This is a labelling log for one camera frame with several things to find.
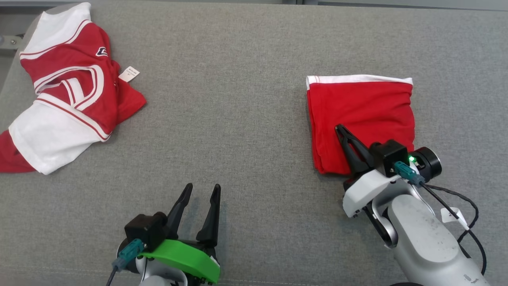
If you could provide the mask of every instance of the black cable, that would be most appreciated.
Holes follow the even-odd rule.
[[[425,190],[427,190],[439,203],[441,203],[445,207],[445,209],[448,210],[450,212],[450,214],[453,215],[453,217],[455,217],[455,219],[459,220],[459,216],[432,189],[430,189],[430,187],[427,184],[422,182],[420,185]],[[483,249],[483,245],[478,240],[476,235],[474,235],[474,233],[472,232],[472,230],[470,228],[466,232],[471,235],[471,237],[473,238],[474,242],[476,242],[476,244],[478,245],[478,248],[480,249],[480,253],[482,254],[482,275],[484,275],[485,274],[485,270],[487,270],[487,256],[485,255],[485,250]]]
[[[460,250],[462,251],[462,253],[464,254],[464,256],[466,256],[466,258],[471,258],[469,253],[467,253],[467,251],[464,249],[464,247],[462,247],[462,244],[459,243],[459,247],[460,247]]]
[[[145,280],[146,266],[147,265],[148,265],[148,258],[145,257],[145,270],[143,271],[143,277],[141,277],[141,281]]]
[[[106,283],[106,286],[110,286],[111,282],[113,281],[113,277],[115,277],[116,270],[118,270],[118,266],[113,267],[113,271],[111,271],[111,275],[109,275],[108,282]]]
[[[478,207],[476,206],[476,204],[470,198],[464,196],[461,193],[457,193],[457,192],[454,192],[452,190],[448,190],[448,189],[443,188],[443,187],[438,187],[438,186],[433,186],[433,185],[428,185],[428,184],[426,184],[426,185],[427,185],[427,187],[429,187],[431,189],[438,190],[438,191],[443,191],[443,192],[446,192],[446,193],[449,193],[449,194],[452,194],[452,195],[456,195],[457,197],[459,197],[459,198],[463,199],[464,201],[470,203],[471,206],[474,208],[474,219],[469,224],[469,228],[472,228],[474,226],[474,224],[478,220],[479,210],[478,210]],[[467,231],[464,231],[460,235],[460,237],[457,239],[457,241],[460,243],[462,241],[462,239],[464,239],[464,237],[467,235],[467,233],[468,233]]]

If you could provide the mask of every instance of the clothing tag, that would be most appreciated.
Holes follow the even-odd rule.
[[[452,209],[452,211],[454,211],[463,221],[466,221],[464,219],[464,216],[460,212],[459,208],[450,207],[450,209]],[[445,208],[441,209],[441,220],[443,221],[443,223],[447,223],[450,221],[457,221],[455,219],[455,217],[453,217],[453,215]]]
[[[135,78],[138,74],[139,74],[138,70],[136,70],[133,67],[128,67],[122,72],[121,75],[118,76],[118,78],[125,82],[129,82],[133,78]]]

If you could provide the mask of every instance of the robotic arm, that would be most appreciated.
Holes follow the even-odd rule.
[[[428,182],[441,174],[438,157],[426,147],[408,153],[394,140],[374,143],[367,149],[343,125],[336,126],[335,131],[353,174],[344,182],[344,211],[348,217],[357,217],[362,211],[368,216],[409,282],[424,286],[489,285],[436,218],[417,186],[397,174],[396,164],[402,162]]]
[[[169,214],[139,214],[125,226],[126,239],[117,251],[113,266],[121,264],[130,245],[139,242],[142,248],[135,259],[125,265],[141,274],[140,286],[198,286],[217,284],[220,265],[215,255],[220,212],[220,185],[216,184],[210,198],[210,209],[196,241],[178,239],[178,227],[187,206],[193,185],[187,184]],[[111,283],[115,269],[110,277]]]

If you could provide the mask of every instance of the white stripe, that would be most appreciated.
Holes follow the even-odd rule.
[[[58,86],[60,86],[60,84],[61,84],[61,82],[56,83],[56,84],[46,84],[46,85],[44,85],[43,87],[41,87],[41,88],[39,89],[39,93],[40,93],[41,91],[45,90],[45,89],[52,89],[52,88],[58,87]]]
[[[44,77],[41,77],[39,78],[38,80],[36,80],[34,82],[34,89],[35,89],[35,92],[37,93],[38,91],[40,91],[40,88],[42,86],[44,86],[46,83],[54,80],[56,77],[58,77],[60,74],[64,74],[68,71],[73,71],[73,70],[82,70],[82,69],[86,69],[88,67],[66,67],[66,68],[63,68],[61,70],[57,70],[55,71],[54,73],[51,73],[51,74],[48,74]]]
[[[66,41],[64,44],[70,44],[70,43],[74,42],[74,41],[78,38],[79,33],[81,33],[81,30],[83,30],[83,28],[84,28],[86,25],[90,24],[90,23],[92,23],[92,21],[90,21],[90,20],[85,20],[85,22],[79,26],[79,28],[78,28],[78,32],[77,32],[77,33],[75,33],[75,34],[74,34],[74,36],[73,36],[70,40]]]
[[[76,100],[74,104],[83,101],[85,99],[85,96],[83,95],[83,89],[81,88],[78,79],[75,77],[69,78],[67,82],[69,83],[72,93],[74,94],[74,99]]]
[[[74,34],[74,36],[73,36],[71,39],[69,39],[69,40],[67,40],[67,41],[65,41],[65,42],[63,42],[63,43],[56,44],[54,47],[49,48],[49,49],[47,49],[47,50],[40,51],[40,52],[36,52],[36,53],[31,52],[30,54],[20,53],[19,59],[20,59],[20,60],[34,60],[34,59],[37,59],[38,57],[40,57],[40,56],[44,55],[45,53],[47,53],[47,52],[49,52],[49,51],[53,50],[53,49],[54,49],[54,48],[56,48],[58,45],[62,45],[62,44],[70,44],[70,43],[74,42],[74,41],[78,38],[79,34],[81,33],[81,30],[83,30],[83,28],[84,28],[86,25],[90,24],[90,23],[92,23],[92,21],[90,21],[90,20],[85,20],[85,21],[84,21],[81,25],[79,25],[79,27],[78,27],[78,29],[77,29],[76,33]]]
[[[374,82],[374,81],[388,81],[388,82],[402,82],[412,85],[412,78],[395,78],[370,74],[354,74],[354,75],[340,75],[340,76],[307,76],[307,90],[313,83],[346,83],[346,82]]]
[[[44,99],[46,101],[49,101],[59,107],[61,107],[62,109],[74,114],[76,117],[79,117],[80,119],[82,119],[83,121],[85,121],[86,123],[90,124],[91,126],[93,126],[96,131],[100,134],[100,136],[102,138],[105,138],[105,139],[102,139],[99,137],[99,140],[102,141],[102,142],[105,142],[108,140],[109,138],[109,134],[106,134],[102,128],[100,127],[99,124],[97,124],[97,122],[95,122],[93,119],[91,119],[90,117],[86,116],[84,113],[70,107],[68,104],[66,104],[65,102],[59,100],[58,98],[54,97],[54,96],[51,96],[47,93],[41,93],[41,95],[38,96],[38,98],[40,99]],[[46,104],[48,105],[47,103],[45,103],[44,101],[37,101],[38,103],[42,103],[42,104]]]
[[[74,105],[74,99],[72,99],[72,92],[71,92],[71,88],[69,87],[69,84],[67,84],[66,80],[62,80],[61,83],[63,84],[63,86],[67,90],[67,95],[69,96],[69,102],[70,102],[70,104]]]
[[[76,108],[77,110],[85,110],[87,107],[92,105],[101,97],[102,91],[104,90],[104,73],[102,72],[101,67],[93,65],[91,66],[90,72],[92,73],[92,82],[93,82],[92,92],[88,96],[86,96],[84,102]]]
[[[91,100],[93,100],[93,101],[91,103],[88,103],[88,102],[83,103],[82,105],[85,105],[85,107],[80,106],[80,108],[79,108],[79,110],[85,109],[86,107],[90,106],[92,103],[97,101],[97,99],[101,96],[102,91],[104,89],[104,73],[102,72],[101,67],[99,67],[98,65],[93,65],[90,67],[75,67],[75,66],[74,67],[66,67],[64,69],[55,71],[52,74],[49,74],[45,77],[42,77],[34,82],[34,89],[35,89],[36,94],[40,93],[40,91],[43,89],[43,87],[46,83],[54,80],[55,78],[65,74],[67,72],[76,71],[76,70],[90,71],[91,76],[92,76],[93,89],[92,89],[91,93],[89,95],[87,95],[86,97],[92,96]]]

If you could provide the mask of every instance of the gray cushion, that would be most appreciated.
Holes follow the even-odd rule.
[[[187,239],[223,187],[221,285],[405,281],[368,219],[343,213],[343,178],[312,164],[305,76],[358,73],[413,77],[415,145],[440,156],[435,184],[476,201],[486,277],[508,279],[506,12],[107,2],[92,20],[113,58],[141,72],[132,86],[148,104],[49,176],[0,174],[1,285],[104,284],[123,226],[169,211],[188,182]],[[17,57],[0,128],[34,98]],[[473,240],[463,245],[480,264]],[[122,272],[114,285],[138,282]]]

